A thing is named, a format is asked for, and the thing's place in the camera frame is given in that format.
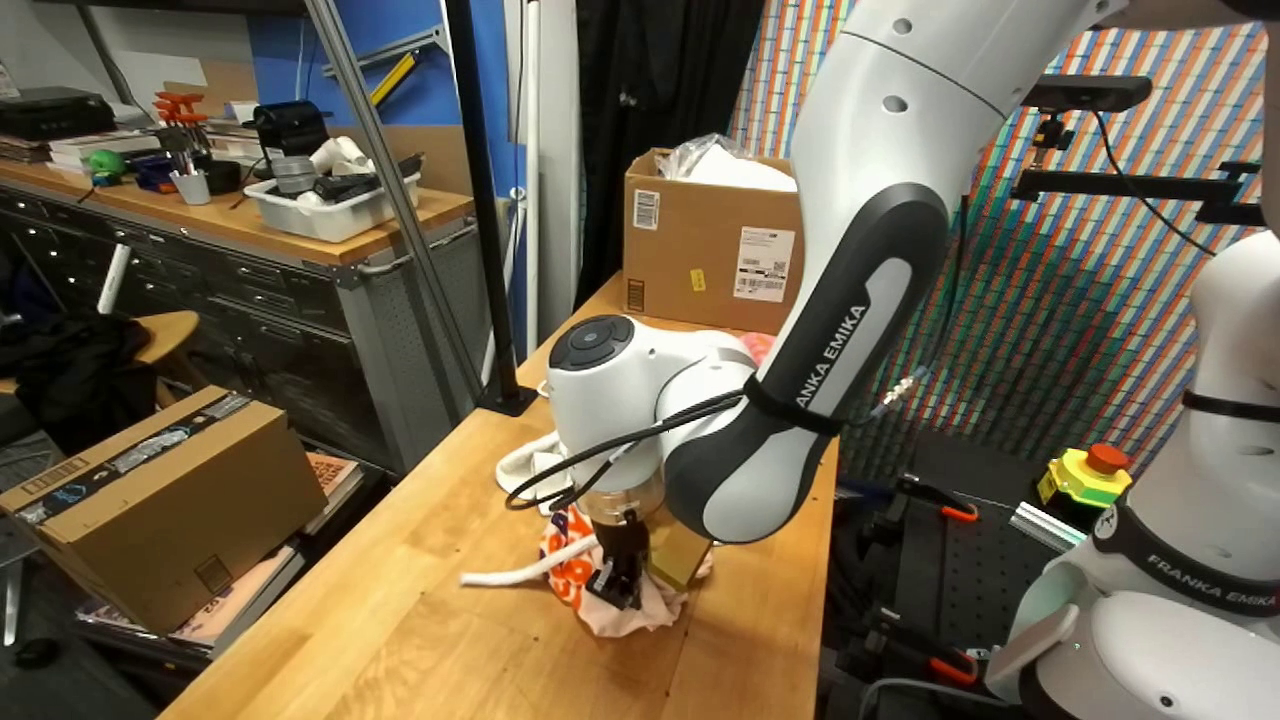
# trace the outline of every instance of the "brown cardboard box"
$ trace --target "brown cardboard box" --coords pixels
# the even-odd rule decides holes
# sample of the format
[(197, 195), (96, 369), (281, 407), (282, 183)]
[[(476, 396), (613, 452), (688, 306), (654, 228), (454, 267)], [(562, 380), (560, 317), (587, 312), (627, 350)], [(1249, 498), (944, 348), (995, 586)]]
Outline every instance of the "brown cardboard box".
[(797, 190), (664, 178), (661, 154), (637, 154), (624, 183), (633, 312), (780, 331), (802, 256)]
[(150, 630), (181, 629), (319, 507), (282, 412), (225, 389), (0, 496), (82, 591)]

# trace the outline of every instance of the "wooden tabletop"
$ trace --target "wooden tabletop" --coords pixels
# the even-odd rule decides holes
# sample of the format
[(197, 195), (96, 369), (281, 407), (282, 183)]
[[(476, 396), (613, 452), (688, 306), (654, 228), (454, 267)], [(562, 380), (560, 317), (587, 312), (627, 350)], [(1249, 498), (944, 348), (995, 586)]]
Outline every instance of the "wooden tabletop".
[[(211, 202), (186, 206), (181, 195), (145, 190), (136, 183), (86, 190), (82, 177), (52, 172), (43, 163), (0, 159), (0, 183), (17, 190), (34, 190), (49, 200), (80, 202), (86, 210), (106, 210), (174, 237), (198, 237), (211, 245), (304, 259), (304, 262), (358, 262), (378, 246), (393, 246), (394, 228), (378, 223), (339, 245), (282, 237), (259, 223), (259, 210), (238, 190), (217, 195)], [(470, 210), (469, 195), (417, 189), (419, 223), (450, 223)]]
[[(607, 283), (583, 317), (621, 306), (621, 291)], [(540, 371), (542, 350), (521, 369), (523, 382)], [(813, 715), (834, 452), (785, 531), (717, 546), (676, 629), (595, 641), (540, 584), (460, 586), (460, 572), (534, 557), (540, 517), (502, 512), (492, 464), (546, 427), (542, 400), (470, 412), (165, 715)]]

